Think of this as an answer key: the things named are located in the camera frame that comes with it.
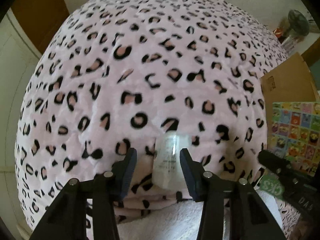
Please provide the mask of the white cabinet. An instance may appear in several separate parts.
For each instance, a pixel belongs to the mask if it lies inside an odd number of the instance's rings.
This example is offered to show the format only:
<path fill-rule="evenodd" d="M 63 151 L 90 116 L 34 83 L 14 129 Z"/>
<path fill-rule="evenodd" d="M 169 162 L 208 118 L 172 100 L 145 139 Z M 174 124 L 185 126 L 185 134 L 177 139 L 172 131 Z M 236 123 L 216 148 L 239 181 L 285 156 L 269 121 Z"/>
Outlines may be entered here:
<path fill-rule="evenodd" d="M 23 95 L 40 58 L 9 9 L 1 21 L 1 219 L 10 239 L 30 234 L 18 200 L 14 146 Z"/>

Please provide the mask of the green bricks toy box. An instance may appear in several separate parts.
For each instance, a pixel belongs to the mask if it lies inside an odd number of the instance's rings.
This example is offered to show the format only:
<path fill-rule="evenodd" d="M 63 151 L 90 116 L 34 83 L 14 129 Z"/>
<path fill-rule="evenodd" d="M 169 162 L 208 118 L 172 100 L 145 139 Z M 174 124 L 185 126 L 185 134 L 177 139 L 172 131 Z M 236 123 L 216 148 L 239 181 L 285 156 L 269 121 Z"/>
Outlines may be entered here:
<path fill-rule="evenodd" d="M 277 199 L 283 200 L 284 187 L 279 179 L 274 174 L 263 175 L 259 188 L 262 191 L 274 196 Z"/>

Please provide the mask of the black standing fan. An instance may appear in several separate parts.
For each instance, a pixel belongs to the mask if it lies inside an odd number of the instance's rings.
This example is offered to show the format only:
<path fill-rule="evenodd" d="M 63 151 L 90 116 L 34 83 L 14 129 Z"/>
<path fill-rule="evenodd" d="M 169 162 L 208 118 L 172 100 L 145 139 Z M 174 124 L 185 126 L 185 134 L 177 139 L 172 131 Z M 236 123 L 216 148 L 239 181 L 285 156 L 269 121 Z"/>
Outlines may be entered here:
<path fill-rule="evenodd" d="M 306 37 L 310 33 L 309 22 L 298 10 L 290 10 L 287 16 L 289 27 L 284 33 L 283 45 L 291 42 L 294 38 Z"/>

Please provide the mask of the red snack package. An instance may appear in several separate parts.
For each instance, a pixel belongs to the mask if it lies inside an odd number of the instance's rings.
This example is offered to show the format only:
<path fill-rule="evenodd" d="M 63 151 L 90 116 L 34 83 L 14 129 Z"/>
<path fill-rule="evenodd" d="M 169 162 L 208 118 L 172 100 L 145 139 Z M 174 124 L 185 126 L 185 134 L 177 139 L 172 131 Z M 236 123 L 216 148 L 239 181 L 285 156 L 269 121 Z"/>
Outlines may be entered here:
<path fill-rule="evenodd" d="M 282 28 L 276 28 L 276 29 L 274 29 L 273 34 L 277 38 L 280 38 L 281 36 L 283 36 L 283 29 Z"/>

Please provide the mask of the pink leopard print blanket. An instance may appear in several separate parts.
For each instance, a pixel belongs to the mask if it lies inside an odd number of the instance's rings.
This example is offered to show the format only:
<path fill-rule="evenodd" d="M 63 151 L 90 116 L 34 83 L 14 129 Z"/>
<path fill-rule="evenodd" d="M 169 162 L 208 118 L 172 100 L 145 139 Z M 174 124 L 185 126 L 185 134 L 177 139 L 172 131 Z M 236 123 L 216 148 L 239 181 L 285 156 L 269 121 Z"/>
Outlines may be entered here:
<path fill-rule="evenodd" d="M 223 179 L 256 182 L 266 146 L 260 78 L 287 59 L 277 38 L 223 0 L 89 0 L 61 25 L 24 93 L 15 141 L 18 198 L 35 229 L 71 178 L 138 161 L 117 220 L 189 198 L 151 181 L 155 143 L 191 137 Z"/>

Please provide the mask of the colourful cartoon sticker box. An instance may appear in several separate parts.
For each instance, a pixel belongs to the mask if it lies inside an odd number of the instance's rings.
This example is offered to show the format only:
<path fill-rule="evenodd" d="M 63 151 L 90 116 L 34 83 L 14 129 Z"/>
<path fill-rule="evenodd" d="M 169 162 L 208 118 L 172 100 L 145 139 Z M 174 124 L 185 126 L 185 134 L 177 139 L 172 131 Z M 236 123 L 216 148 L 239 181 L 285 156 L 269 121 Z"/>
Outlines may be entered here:
<path fill-rule="evenodd" d="M 319 102 L 274 102 L 269 149 L 315 176 L 319 166 Z"/>

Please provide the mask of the brown cardboard box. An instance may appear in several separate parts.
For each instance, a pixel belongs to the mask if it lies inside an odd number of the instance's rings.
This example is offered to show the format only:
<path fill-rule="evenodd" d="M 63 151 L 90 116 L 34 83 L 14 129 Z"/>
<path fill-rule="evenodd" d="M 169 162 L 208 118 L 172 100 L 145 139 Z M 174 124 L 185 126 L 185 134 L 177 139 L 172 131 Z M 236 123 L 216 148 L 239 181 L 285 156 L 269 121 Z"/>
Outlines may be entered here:
<path fill-rule="evenodd" d="M 272 136 L 272 103 L 319 102 L 319 94 L 310 69 L 299 53 L 260 78 L 266 104 L 268 139 Z"/>

